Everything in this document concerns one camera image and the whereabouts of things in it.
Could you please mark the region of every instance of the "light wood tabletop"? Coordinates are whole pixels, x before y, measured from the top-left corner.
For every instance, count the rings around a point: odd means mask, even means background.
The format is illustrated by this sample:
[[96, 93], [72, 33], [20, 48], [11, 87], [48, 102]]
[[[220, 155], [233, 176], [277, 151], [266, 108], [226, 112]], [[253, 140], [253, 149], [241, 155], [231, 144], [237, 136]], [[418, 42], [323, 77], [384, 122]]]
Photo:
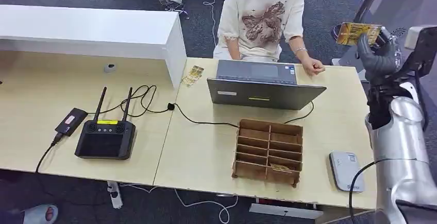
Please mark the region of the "light wood tabletop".
[[[114, 73], [104, 73], [108, 63], [116, 65]], [[118, 105], [129, 87], [156, 85], [150, 109], [165, 110], [168, 102], [176, 102], [196, 121], [238, 124], [251, 118], [281, 123], [310, 111], [309, 105], [300, 111], [213, 105], [206, 78], [215, 77], [217, 63], [189, 58], [185, 74], [198, 65], [205, 68], [203, 76], [193, 86], [175, 90], [168, 73], [163, 73], [167, 72], [164, 60], [0, 51], [0, 167], [35, 171], [56, 134], [54, 128], [74, 107], [94, 112], [104, 86], [108, 90], [102, 110]], [[331, 151], [340, 150], [354, 152], [361, 166], [373, 160], [364, 125], [365, 94], [353, 68], [328, 66], [326, 72], [310, 78], [296, 65], [296, 73], [299, 84], [327, 87], [315, 99], [313, 113], [293, 123], [304, 127], [303, 169], [297, 188], [232, 178], [236, 128], [193, 124], [178, 110], [132, 118], [137, 136], [126, 161], [76, 157], [79, 126], [48, 154], [40, 172], [345, 207], [347, 193], [336, 189], [327, 158]], [[138, 99], [131, 103], [130, 112], [142, 112]], [[121, 117], [119, 109], [101, 116]], [[373, 168], [364, 173], [364, 180], [366, 190], [354, 194], [354, 207], [373, 209]]]
[[[176, 103], [192, 120], [229, 122], [243, 118], [283, 123], [306, 115], [311, 105], [300, 111], [285, 111], [211, 102], [207, 78], [215, 77], [218, 61], [189, 58], [185, 74], [197, 65], [205, 69], [201, 79], [187, 87], [181, 85]], [[327, 87], [314, 100], [314, 111], [292, 124], [303, 126], [303, 168], [297, 188], [258, 180], [232, 178], [232, 163], [237, 129], [224, 125], [198, 125], [173, 112], [154, 181], [156, 186], [195, 191], [236, 194], [285, 201], [346, 207], [348, 193], [337, 190], [328, 155], [333, 150], [354, 152], [361, 166], [373, 160], [364, 118], [368, 113], [365, 93], [352, 67], [327, 66], [315, 77], [296, 65], [298, 84]], [[374, 209], [376, 174], [364, 172], [365, 192], [354, 194], [354, 207]]]
[[[109, 63], [117, 67], [110, 74], [104, 72]], [[0, 167], [35, 171], [56, 135], [56, 126], [74, 107], [94, 112], [104, 86], [108, 89], [102, 111], [127, 98], [129, 87], [135, 90], [141, 85], [158, 87], [150, 109], [165, 110], [177, 95], [166, 72], [164, 60], [0, 51]], [[145, 105], [150, 97], [151, 93], [144, 99]], [[130, 103], [130, 113], [142, 111], [139, 99]], [[76, 157], [82, 123], [52, 149], [40, 172], [152, 185], [171, 115], [146, 113], [130, 118], [137, 136], [132, 155], [125, 161]], [[116, 109], [99, 118], [122, 117], [122, 111]]]

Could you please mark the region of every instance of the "laptop lid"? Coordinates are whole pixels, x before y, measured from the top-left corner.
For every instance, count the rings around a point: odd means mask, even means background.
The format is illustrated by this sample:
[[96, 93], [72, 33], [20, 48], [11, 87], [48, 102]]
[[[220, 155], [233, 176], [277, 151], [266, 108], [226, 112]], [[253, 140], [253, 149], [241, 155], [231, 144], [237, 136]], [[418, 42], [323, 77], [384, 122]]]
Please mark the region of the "laptop lid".
[[326, 87], [208, 78], [215, 104], [300, 110]]

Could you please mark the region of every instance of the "cardboard compartment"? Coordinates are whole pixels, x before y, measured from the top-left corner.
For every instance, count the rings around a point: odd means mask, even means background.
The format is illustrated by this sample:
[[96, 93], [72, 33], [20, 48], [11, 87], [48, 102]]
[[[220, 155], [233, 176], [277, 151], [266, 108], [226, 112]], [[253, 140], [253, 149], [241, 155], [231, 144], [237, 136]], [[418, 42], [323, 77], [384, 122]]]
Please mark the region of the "cardboard compartment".
[[251, 179], [265, 179], [266, 167], [247, 162], [235, 161], [233, 165], [232, 177], [243, 177]]
[[248, 146], [248, 145], [244, 145], [244, 144], [237, 145], [237, 152], [255, 154], [257, 156], [267, 157], [267, 149], [266, 148], [264, 149], [264, 148], [253, 147], [253, 146]]
[[237, 152], [236, 159], [237, 161], [248, 162], [248, 163], [258, 164], [262, 166], [267, 165], [267, 157], [256, 156], [254, 154]]
[[243, 136], [239, 136], [237, 138], [237, 144], [257, 147], [257, 148], [265, 148], [265, 149], [268, 148], [268, 140], [253, 139]]
[[298, 171], [280, 171], [272, 169], [271, 167], [267, 168], [266, 180], [290, 184], [294, 188], [297, 187], [297, 183], [299, 182], [299, 172]]
[[275, 157], [281, 157], [281, 158], [294, 160], [294, 161], [302, 161], [302, 153], [300, 153], [300, 152], [291, 152], [291, 151], [269, 149], [268, 155], [275, 156]]
[[232, 176], [296, 187], [302, 171], [302, 134], [300, 126], [242, 119]]
[[287, 167], [288, 170], [302, 171], [302, 162], [284, 159], [281, 157], [270, 156], [270, 155], [268, 156], [268, 165], [270, 167], [273, 167], [272, 165], [280, 165], [280, 166]]
[[238, 136], [268, 141], [268, 131], [241, 129]]
[[281, 141], [285, 143], [294, 143], [302, 145], [302, 137], [296, 136], [296, 135], [287, 135], [287, 134], [279, 134], [279, 133], [272, 133], [270, 137], [271, 141]]
[[270, 141], [269, 149], [302, 153], [302, 146], [293, 143]]

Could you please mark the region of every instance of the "cardboard card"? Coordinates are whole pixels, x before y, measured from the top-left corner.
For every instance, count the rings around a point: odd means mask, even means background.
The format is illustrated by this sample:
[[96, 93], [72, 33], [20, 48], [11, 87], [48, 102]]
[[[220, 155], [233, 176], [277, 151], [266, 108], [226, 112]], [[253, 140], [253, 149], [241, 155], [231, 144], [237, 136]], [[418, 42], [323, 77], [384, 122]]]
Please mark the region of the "cardboard card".
[[358, 38], [364, 32], [367, 33], [369, 45], [374, 44], [381, 32], [381, 27], [381, 25], [344, 22], [340, 28], [337, 44], [356, 45]]

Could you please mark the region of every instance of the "laptop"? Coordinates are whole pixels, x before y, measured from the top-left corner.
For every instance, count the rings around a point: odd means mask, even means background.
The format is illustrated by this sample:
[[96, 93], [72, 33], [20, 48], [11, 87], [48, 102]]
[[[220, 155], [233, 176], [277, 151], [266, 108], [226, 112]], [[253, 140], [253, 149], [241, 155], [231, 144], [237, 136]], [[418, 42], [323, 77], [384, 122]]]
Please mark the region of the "laptop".
[[297, 85], [294, 65], [220, 60], [208, 78], [215, 104], [300, 110], [326, 87]]

